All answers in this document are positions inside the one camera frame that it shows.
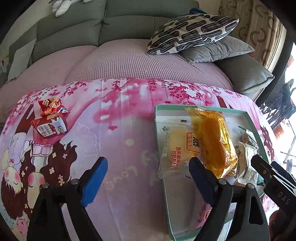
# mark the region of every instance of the red candy wrapper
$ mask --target red candy wrapper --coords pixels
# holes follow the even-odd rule
[[[43,138],[51,138],[67,132],[67,122],[63,113],[55,113],[32,120],[31,125]]]
[[[43,111],[40,116],[51,115],[54,113],[69,113],[69,111],[62,105],[62,100],[57,97],[39,100],[38,103]]]

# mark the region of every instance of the curtain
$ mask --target curtain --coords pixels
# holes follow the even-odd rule
[[[221,0],[219,15],[239,19],[231,35],[251,45],[249,55],[268,69],[283,30],[279,19],[259,0]]]

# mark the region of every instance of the sofa backrest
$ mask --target sofa backrest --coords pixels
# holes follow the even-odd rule
[[[53,52],[81,45],[99,46],[115,39],[150,39],[169,19],[185,15],[193,0],[92,0],[70,6],[60,17],[42,18],[9,47],[16,50],[37,39],[29,65]]]

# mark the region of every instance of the metal screw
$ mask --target metal screw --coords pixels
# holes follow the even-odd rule
[[[222,185],[225,185],[225,184],[226,184],[226,180],[223,179],[223,178],[220,178],[220,179],[218,180],[218,182],[219,182],[220,184],[222,184]]]
[[[47,189],[49,187],[49,184],[48,183],[44,183],[44,184],[41,185],[41,187],[44,188],[44,189]]]
[[[248,188],[250,188],[250,189],[254,189],[254,188],[255,188],[255,186],[254,186],[252,183],[248,183],[247,186],[248,186]]]
[[[75,178],[71,180],[71,184],[76,185],[79,183],[79,179]]]

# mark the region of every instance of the plush toy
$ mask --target plush toy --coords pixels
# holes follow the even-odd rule
[[[69,7],[76,2],[80,2],[81,0],[52,0],[49,3],[52,3],[52,12],[55,12],[56,17],[63,15]],[[92,0],[83,0],[83,2],[87,3]]]

